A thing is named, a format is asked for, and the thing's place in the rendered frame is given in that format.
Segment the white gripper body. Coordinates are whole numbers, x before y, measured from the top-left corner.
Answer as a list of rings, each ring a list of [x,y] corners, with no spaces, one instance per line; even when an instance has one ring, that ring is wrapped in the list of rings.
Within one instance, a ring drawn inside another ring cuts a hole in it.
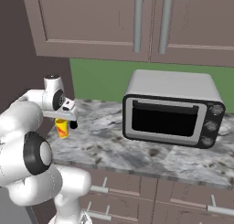
[[[77,121],[78,120],[78,110],[76,107],[73,107],[69,111],[58,110],[58,111],[43,111],[43,115],[48,118],[58,118],[68,121]]]

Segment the toaster oven glass door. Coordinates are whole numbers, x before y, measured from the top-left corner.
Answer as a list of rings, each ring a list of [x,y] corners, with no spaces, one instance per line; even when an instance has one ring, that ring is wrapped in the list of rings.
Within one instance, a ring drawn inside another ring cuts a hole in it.
[[[192,107],[196,105],[198,112],[184,114],[175,112],[135,111],[133,101],[169,104]],[[203,122],[207,113],[204,103],[151,100],[128,97],[125,100],[124,132],[128,138],[162,142],[164,144],[182,144],[195,146],[198,144]]]

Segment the brown cupboard door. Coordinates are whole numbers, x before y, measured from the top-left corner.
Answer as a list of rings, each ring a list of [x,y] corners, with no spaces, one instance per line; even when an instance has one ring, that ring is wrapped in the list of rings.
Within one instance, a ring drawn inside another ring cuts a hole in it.
[[[154,0],[152,62],[234,67],[234,0],[173,0],[159,54],[163,2]]]
[[[24,0],[39,56],[147,61],[152,0],[143,1],[142,40],[133,52],[134,0]]]

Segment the yellow and orange cup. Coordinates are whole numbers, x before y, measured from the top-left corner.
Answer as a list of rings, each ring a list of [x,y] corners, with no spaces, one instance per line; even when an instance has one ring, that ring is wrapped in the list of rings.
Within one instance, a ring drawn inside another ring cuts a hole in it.
[[[67,138],[69,136],[69,127],[67,120],[56,118],[55,125],[59,138]]]

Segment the brown drawer front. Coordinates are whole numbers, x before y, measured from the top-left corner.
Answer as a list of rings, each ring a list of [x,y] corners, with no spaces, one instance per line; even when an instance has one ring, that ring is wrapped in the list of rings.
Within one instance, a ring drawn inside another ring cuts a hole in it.
[[[109,193],[112,195],[136,197],[145,200],[154,199],[155,178],[94,168],[87,168],[87,171],[90,172],[94,186],[108,188]]]
[[[90,212],[108,215],[111,220],[92,218],[93,224],[151,224],[154,202],[149,199],[114,194],[89,193],[80,198],[80,206],[86,209],[91,203]]]
[[[159,179],[154,200],[154,212],[168,209],[205,211],[215,197],[218,207],[234,209],[234,187],[198,182],[183,183]]]
[[[204,208],[156,201],[152,224],[234,224],[234,217],[208,213]]]

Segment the silver toaster oven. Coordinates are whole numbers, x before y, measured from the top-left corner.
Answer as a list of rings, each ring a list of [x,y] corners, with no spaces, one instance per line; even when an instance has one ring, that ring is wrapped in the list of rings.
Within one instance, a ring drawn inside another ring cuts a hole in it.
[[[127,91],[122,99],[122,134],[128,138],[124,132],[125,122],[125,100],[128,97],[146,98],[151,100],[172,100],[204,103],[207,106],[205,121],[203,122],[202,131],[198,144],[195,146],[183,145],[192,148],[208,149],[212,147],[217,139],[226,107],[221,100],[218,89],[212,77],[204,73],[188,73],[177,71],[161,71],[137,69],[131,76]],[[223,107],[223,113],[214,115],[210,108],[219,104]],[[214,132],[210,132],[205,124],[212,121],[218,125]],[[212,138],[214,143],[210,147],[205,147],[201,142],[201,137]]]

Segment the grey toaster oven knob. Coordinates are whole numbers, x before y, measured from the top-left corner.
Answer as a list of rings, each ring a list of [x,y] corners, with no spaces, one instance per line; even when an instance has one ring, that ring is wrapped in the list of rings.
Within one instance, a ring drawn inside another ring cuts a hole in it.
[[[219,104],[213,105],[210,108],[210,110],[214,115],[219,115],[219,114],[223,113],[223,111],[224,111],[223,107],[221,105],[219,105]]]
[[[210,147],[213,145],[214,140],[212,138],[206,137],[206,136],[202,136],[201,137],[201,142],[205,147]]]
[[[214,132],[218,129],[218,125],[212,121],[207,122],[205,126],[210,132]]]

